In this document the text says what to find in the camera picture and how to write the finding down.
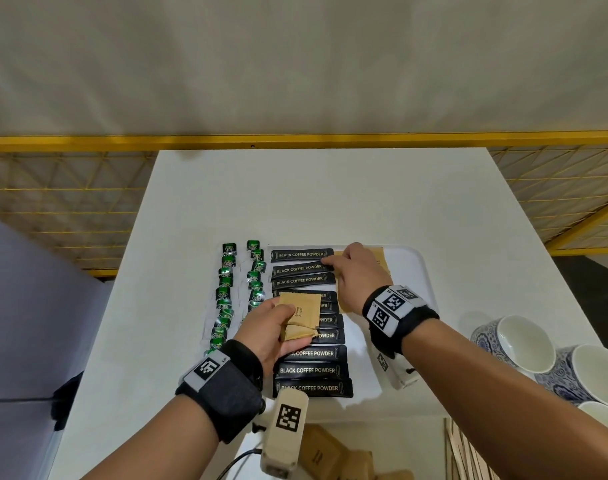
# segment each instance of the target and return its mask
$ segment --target table top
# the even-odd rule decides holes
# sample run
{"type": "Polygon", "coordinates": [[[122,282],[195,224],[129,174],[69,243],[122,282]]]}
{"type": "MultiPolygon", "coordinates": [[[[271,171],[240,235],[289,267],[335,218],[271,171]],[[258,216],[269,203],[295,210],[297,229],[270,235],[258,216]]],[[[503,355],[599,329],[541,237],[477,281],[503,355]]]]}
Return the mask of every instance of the table top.
{"type": "MultiPolygon", "coordinates": [[[[558,346],[599,344],[485,149],[161,152],[51,479],[84,475],[172,397],[198,359],[213,255],[247,239],[410,246],[464,335],[519,314],[558,346]]],[[[400,398],[444,414],[422,381],[400,398]]]]}

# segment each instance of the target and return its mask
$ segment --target device with qr code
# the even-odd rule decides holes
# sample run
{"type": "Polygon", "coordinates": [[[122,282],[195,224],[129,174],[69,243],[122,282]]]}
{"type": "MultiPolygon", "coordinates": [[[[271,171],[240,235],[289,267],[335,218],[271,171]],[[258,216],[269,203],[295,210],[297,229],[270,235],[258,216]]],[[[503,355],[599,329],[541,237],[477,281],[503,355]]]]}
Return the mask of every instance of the device with qr code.
{"type": "Polygon", "coordinates": [[[273,418],[264,433],[260,468],[277,478],[290,478],[298,466],[306,422],[308,395],[290,387],[280,389],[273,418]]]}

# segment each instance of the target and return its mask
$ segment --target white and blue cup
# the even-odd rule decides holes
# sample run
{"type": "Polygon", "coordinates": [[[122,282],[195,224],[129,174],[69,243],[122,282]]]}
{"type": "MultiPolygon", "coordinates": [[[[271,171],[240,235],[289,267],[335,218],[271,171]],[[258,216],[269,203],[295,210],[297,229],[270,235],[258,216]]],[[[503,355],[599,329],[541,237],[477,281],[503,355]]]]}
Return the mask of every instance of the white and blue cup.
{"type": "Polygon", "coordinates": [[[586,401],[580,404],[578,408],[608,428],[608,406],[606,404],[586,401]]]}
{"type": "Polygon", "coordinates": [[[572,403],[608,406],[608,349],[590,344],[558,349],[553,369],[535,374],[535,380],[572,403]]]}
{"type": "Polygon", "coordinates": [[[555,347],[547,333],[528,318],[510,315],[475,329],[471,341],[521,372],[548,372],[555,347]]]}

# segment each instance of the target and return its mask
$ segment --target person's right hand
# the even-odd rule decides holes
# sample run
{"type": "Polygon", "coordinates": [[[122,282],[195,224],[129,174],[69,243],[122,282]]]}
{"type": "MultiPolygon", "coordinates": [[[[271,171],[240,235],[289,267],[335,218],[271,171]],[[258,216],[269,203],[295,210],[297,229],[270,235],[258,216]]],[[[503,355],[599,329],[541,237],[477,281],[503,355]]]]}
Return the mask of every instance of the person's right hand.
{"type": "Polygon", "coordinates": [[[330,264],[338,271],[337,289],[346,304],[360,315],[373,291],[393,284],[371,250],[359,242],[348,246],[341,256],[323,258],[322,263],[330,264]]]}

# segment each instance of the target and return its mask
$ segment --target blue floral pattern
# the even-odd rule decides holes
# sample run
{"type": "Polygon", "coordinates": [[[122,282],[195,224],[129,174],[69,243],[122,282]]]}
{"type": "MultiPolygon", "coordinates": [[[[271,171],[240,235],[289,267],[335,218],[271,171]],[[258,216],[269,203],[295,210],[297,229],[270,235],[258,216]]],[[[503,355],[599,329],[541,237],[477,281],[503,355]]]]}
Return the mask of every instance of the blue floral pattern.
{"type": "Polygon", "coordinates": [[[500,323],[500,320],[494,320],[486,325],[477,327],[473,335],[470,336],[471,342],[475,342],[485,351],[491,352],[495,358],[502,362],[506,362],[511,367],[517,368],[517,364],[508,357],[508,354],[500,345],[500,340],[497,336],[497,325],[500,323]]]}
{"type": "Polygon", "coordinates": [[[577,379],[572,361],[576,347],[574,345],[558,349],[553,368],[545,374],[535,374],[535,380],[549,391],[572,403],[597,401],[577,379]]]}

